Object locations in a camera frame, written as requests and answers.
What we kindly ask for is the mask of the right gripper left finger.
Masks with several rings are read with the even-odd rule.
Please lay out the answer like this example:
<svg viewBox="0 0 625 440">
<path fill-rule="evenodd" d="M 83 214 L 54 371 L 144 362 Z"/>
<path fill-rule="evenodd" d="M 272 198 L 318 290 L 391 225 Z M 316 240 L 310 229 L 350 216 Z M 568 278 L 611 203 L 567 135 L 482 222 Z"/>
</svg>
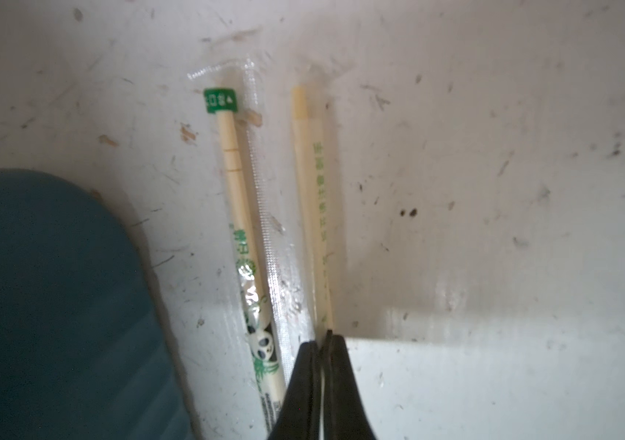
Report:
<svg viewBox="0 0 625 440">
<path fill-rule="evenodd" d="M 301 344 L 279 418 L 268 440 L 320 438 L 322 376 L 315 341 Z"/>
</svg>

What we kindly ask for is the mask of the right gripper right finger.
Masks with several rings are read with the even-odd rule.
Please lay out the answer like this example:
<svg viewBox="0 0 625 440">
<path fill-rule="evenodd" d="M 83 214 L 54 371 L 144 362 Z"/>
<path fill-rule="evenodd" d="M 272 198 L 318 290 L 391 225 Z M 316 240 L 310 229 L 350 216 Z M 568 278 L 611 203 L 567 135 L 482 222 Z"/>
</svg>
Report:
<svg viewBox="0 0 625 440">
<path fill-rule="evenodd" d="M 359 394 L 347 344 L 328 330 L 322 348 L 325 440 L 375 440 Z"/>
</svg>

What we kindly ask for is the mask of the teal plastic storage box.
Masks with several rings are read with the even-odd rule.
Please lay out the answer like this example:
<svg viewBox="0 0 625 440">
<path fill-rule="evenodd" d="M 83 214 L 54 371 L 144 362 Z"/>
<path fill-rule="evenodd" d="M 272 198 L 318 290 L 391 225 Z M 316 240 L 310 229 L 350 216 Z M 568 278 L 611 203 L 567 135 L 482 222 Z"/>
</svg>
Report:
<svg viewBox="0 0 625 440">
<path fill-rule="evenodd" d="M 190 439 L 120 222 L 91 194 L 0 170 L 0 439 Z"/>
</svg>

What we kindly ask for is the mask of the chopsticks pair plain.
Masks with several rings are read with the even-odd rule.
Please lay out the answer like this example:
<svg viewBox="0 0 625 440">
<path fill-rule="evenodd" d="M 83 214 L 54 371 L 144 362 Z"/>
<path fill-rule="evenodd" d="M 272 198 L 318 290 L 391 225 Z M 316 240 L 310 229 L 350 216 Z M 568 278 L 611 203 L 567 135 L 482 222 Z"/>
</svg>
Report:
<svg viewBox="0 0 625 440">
<path fill-rule="evenodd" d="M 334 326 L 328 277 L 327 190 L 323 123 L 316 117 L 306 87 L 292 98 L 292 135 L 306 258 L 311 271 L 312 315 L 317 338 Z"/>
</svg>

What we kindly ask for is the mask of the chopsticks pair panda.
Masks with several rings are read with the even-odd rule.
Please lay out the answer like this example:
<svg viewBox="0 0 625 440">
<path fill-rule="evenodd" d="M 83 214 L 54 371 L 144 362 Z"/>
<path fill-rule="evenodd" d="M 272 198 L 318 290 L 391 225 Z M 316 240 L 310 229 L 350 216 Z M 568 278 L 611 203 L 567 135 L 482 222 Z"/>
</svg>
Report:
<svg viewBox="0 0 625 440">
<path fill-rule="evenodd" d="M 266 429 L 271 432 L 279 418 L 286 383 L 256 236 L 252 183 L 246 176 L 244 143 L 237 127 L 237 113 L 244 104 L 240 94 L 246 90 L 248 66 L 243 60 L 225 60 L 199 68 L 189 77 L 204 83 L 205 108 L 216 121 L 248 348 Z"/>
</svg>

